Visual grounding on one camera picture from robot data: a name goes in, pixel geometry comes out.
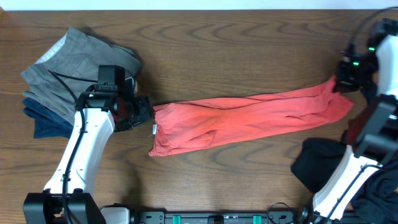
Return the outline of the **blue folded garment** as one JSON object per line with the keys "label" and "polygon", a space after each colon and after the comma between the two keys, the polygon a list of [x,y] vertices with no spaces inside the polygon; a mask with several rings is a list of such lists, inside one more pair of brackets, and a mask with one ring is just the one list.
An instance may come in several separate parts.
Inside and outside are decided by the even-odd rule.
{"label": "blue folded garment", "polygon": [[23,112],[34,120],[34,139],[70,138],[73,126],[61,116],[32,98],[25,98]]}

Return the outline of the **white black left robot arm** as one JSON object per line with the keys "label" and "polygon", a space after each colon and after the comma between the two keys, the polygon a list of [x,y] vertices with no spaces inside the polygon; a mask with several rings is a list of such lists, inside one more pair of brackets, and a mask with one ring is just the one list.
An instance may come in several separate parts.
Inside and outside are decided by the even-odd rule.
{"label": "white black left robot arm", "polygon": [[100,160],[109,137],[154,118],[146,96],[118,92],[83,92],[62,159],[41,193],[23,204],[27,223],[131,223],[126,205],[99,208],[93,199]]}

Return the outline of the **grey folded shorts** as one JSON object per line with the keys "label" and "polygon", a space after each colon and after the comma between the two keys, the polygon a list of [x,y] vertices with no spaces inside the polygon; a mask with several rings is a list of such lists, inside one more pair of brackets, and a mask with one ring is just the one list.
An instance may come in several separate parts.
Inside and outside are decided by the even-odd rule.
{"label": "grey folded shorts", "polygon": [[100,65],[117,65],[125,68],[126,76],[134,76],[141,63],[130,49],[107,44],[71,27],[41,58],[21,73],[29,86],[23,95],[59,115],[68,123],[74,123],[74,99],[65,87],[49,71],[81,78],[63,78],[65,84],[79,96],[90,85],[86,79],[96,80]]}

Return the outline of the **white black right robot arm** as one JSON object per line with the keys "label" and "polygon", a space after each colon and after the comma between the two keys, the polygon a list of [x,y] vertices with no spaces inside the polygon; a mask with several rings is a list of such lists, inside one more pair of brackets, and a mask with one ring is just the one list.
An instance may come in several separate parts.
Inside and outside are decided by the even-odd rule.
{"label": "white black right robot arm", "polygon": [[370,31],[364,54],[350,42],[336,72],[335,91],[371,88],[375,99],[352,120],[346,149],[326,185],[304,207],[299,223],[338,223],[361,186],[397,154],[397,21],[383,19]]}

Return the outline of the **black garment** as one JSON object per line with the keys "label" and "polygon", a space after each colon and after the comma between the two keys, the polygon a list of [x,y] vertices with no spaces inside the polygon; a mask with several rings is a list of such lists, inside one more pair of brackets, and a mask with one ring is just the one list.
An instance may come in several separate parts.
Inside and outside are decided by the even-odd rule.
{"label": "black garment", "polygon": [[[307,189],[316,193],[337,168],[345,146],[338,141],[308,138],[290,170]],[[364,221],[397,224],[397,160],[374,173],[351,200],[355,213]]]}

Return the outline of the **red printed t-shirt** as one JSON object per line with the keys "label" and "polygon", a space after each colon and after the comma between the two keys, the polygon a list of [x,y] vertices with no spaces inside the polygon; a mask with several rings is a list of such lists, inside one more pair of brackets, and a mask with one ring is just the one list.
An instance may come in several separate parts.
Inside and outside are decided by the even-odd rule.
{"label": "red printed t-shirt", "polygon": [[336,79],[282,93],[221,97],[155,106],[150,156],[170,156],[312,129],[345,117],[353,102]]}

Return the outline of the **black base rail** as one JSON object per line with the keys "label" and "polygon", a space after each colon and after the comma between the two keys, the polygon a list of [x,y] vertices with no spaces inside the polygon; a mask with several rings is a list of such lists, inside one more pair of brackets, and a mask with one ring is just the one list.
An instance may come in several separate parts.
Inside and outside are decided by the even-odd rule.
{"label": "black base rail", "polygon": [[161,211],[136,212],[133,224],[296,224],[295,212],[266,213],[169,213]]}

